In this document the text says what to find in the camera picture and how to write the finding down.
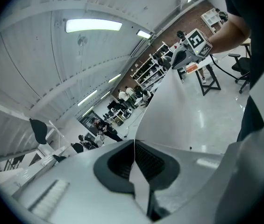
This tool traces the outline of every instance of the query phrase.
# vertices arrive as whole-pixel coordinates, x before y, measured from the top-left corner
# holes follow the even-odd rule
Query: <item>brick wall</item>
[[[176,20],[170,27],[168,27],[153,43],[150,45],[143,54],[139,57],[139,59],[135,62],[141,65],[149,58],[149,54],[154,53],[156,49],[158,49],[162,45],[162,41],[165,42],[168,46],[172,46],[174,43],[179,42],[179,38],[176,36],[177,31],[182,30],[186,33],[191,32],[195,28],[201,30],[207,37],[212,35],[211,30],[206,26],[203,20],[200,18],[202,14],[212,9],[214,6],[208,2],[207,0],[201,2],[190,11],[182,15],[178,20]],[[113,95],[118,97],[118,89],[125,91],[125,86],[134,88],[137,83],[130,76],[132,75],[136,67],[133,64],[123,79],[119,82],[115,90],[113,91]]]

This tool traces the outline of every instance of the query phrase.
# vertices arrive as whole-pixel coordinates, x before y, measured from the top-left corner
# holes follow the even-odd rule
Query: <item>floor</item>
[[[233,50],[232,53],[245,56],[245,48],[240,46]],[[228,52],[216,56],[220,61],[218,65],[235,77],[239,77],[240,74],[231,69],[235,59],[227,54]],[[226,75],[217,67],[213,66],[213,70],[221,86],[220,91],[210,90],[203,96],[195,73],[185,75],[183,85],[186,88],[187,97],[192,107],[196,110],[195,132],[193,132],[191,138],[192,150],[223,154],[228,145],[237,139],[249,96],[249,86],[246,86],[243,89],[243,93],[239,94],[243,81],[239,81],[236,84],[232,77]],[[212,81],[212,78],[207,70],[204,72],[208,84]],[[128,135],[127,139],[135,137],[144,111],[143,108],[138,107],[120,127],[114,125],[121,138],[126,134]],[[105,139],[105,144],[113,142],[110,138]]]

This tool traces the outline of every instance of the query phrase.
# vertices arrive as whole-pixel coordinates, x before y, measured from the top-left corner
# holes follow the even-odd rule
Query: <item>black chair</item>
[[[243,46],[245,46],[249,57],[251,57],[250,51],[248,49],[248,44],[243,44]],[[237,78],[235,82],[238,83],[239,80],[245,81],[239,90],[239,93],[242,94],[242,89],[250,83],[250,58],[241,57],[240,59],[238,59],[240,57],[239,54],[229,54],[228,56],[231,56],[235,59],[235,64],[231,67],[231,69],[240,72],[242,75],[241,77]]]

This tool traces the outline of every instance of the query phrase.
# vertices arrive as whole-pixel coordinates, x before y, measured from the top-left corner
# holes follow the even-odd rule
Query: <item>glossy floor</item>
[[[244,47],[238,47],[232,53],[245,56]],[[240,73],[231,69],[235,63],[233,57],[227,56],[227,53],[218,56],[220,62],[218,65],[224,70],[239,77]],[[192,132],[191,143],[193,151],[206,152],[213,154],[223,154],[230,143],[236,141],[241,128],[243,112],[249,95],[249,86],[243,89],[240,94],[239,90],[243,81],[235,83],[235,79],[226,75],[217,67],[213,70],[219,84],[220,91],[210,90],[205,96],[202,95],[201,88],[195,73],[185,75],[183,86],[187,98],[195,110],[194,129]],[[204,71],[207,84],[212,81],[207,70]],[[123,138],[126,134],[127,139],[133,139],[136,134],[139,122],[144,114],[143,108],[137,108],[129,119],[120,127],[114,126]],[[105,143],[113,143],[110,138],[105,139]]]

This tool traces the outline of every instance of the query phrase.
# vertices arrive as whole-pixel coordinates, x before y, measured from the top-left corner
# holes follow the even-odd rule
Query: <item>cable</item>
[[[229,74],[227,71],[225,71],[225,70],[222,69],[220,66],[218,66],[218,65],[215,63],[214,59],[213,59],[213,55],[210,54],[210,57],[212,58],[212,61],[213,61],[214,65],[217,66],[220,70],[222,70],[224,73],[228,74],[230,77],[232,77],[232,78],[234,78],[234,79],[236,79],[236,80],[238,79],[237,77],[235,77],[235,76]]]

